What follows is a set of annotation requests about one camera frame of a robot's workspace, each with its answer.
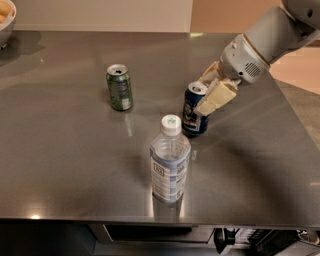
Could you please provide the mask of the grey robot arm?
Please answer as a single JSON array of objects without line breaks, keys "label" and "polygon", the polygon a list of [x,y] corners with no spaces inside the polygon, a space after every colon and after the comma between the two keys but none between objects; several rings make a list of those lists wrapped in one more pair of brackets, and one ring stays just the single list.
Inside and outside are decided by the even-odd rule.
[{"label": "grey robot arm", "polygon": [[253,84],[273,63],[319,38],[320,0],[281,0],[246,32],[237,35],[200,81],[208,91],[195,113],[208,116],[236,95],[240,84]]}]

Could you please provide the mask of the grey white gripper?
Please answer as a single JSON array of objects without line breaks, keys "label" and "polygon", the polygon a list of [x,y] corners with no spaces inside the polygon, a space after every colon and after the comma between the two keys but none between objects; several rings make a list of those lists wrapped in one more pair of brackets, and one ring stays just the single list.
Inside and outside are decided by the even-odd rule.
[{"label": "grey white gripper", "polygon": [[[209,88],[204,98],[197,103],[194,112],[199,116],[211,115],[237,96],[241,81],[253,84],[269,69],[270,65],[256,52],[246,36],[237,35],[225,47],[219,62],[213,62],[200,76],[199,81]],[[222,80],[221,72],[229,79]]]}]

